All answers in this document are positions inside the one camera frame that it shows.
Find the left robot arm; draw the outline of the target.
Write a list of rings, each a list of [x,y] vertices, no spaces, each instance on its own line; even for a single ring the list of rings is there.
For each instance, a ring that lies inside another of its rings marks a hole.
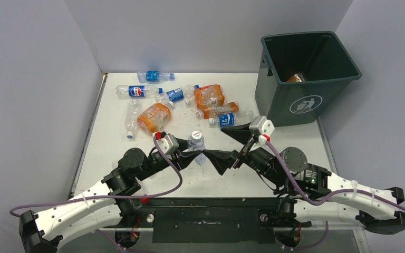
[[[161,133],[154,139],[155,152],[146,155],[131,148],[102,180],[62,204],[47,210],[27,210],[19,216],[19,235],[25,252],[57,252],[69,241],[95,230],[121,225],[130,227],[138,217],[135,195],[140,181],[172,167],[188,167],[202,151],[189,151],[185,140]]]

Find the crushed clear water bottle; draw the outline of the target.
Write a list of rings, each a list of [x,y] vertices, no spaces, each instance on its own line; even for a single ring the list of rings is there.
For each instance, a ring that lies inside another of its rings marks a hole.
[[[189,151],[202,151],[205,149],[205,139],[203,134],[196,130],[191,133],[188,138],[188,150]],[[202,166],[205,161],[206,157],[203,153],[199,154],[194,161],[197,165]]]

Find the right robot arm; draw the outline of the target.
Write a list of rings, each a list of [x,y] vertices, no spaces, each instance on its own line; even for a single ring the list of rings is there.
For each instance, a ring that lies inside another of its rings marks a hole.
[[[277,196],[276,213],[271,219],[285,226],[335,221],[381,235],[405,230],[401,188],[380,190],[347,180],[308,163],[305,154],[295,147],[272,154],[269,141],[274,129],[273,123],[263,116],[245,125],[224,126],[221,131],[240,142],[242,149],[204,150],[204,155],[219,174],[246,165],[270,182]]]

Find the orange juice bottle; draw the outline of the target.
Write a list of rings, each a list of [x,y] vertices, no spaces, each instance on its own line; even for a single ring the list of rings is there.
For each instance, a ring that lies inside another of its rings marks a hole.
[[[305,82],[306,77],[303,73],[295,73],[293,74],[286,82]]]

